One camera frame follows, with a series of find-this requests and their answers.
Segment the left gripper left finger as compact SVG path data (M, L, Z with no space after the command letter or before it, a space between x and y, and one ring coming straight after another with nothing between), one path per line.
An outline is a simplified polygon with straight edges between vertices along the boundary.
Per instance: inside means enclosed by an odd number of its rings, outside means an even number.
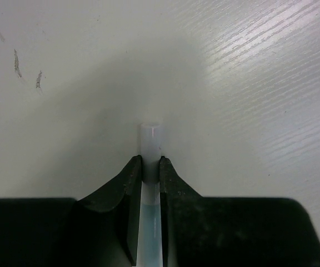
M0 198L0 266L135 266L142 159L90 195Z

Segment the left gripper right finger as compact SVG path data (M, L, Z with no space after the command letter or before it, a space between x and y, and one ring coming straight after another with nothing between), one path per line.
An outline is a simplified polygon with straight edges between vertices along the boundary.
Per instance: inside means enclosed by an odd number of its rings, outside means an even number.
M320 266L306 209L283 197L205 197L159 163L164 266Z

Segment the light blue makeup stick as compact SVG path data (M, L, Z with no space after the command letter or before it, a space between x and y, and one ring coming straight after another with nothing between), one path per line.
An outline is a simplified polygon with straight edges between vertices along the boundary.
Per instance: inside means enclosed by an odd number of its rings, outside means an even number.
M161 201L159 192L159 162L161 124L140 125L140 155L142 157L141 234L142 265L162 266Z

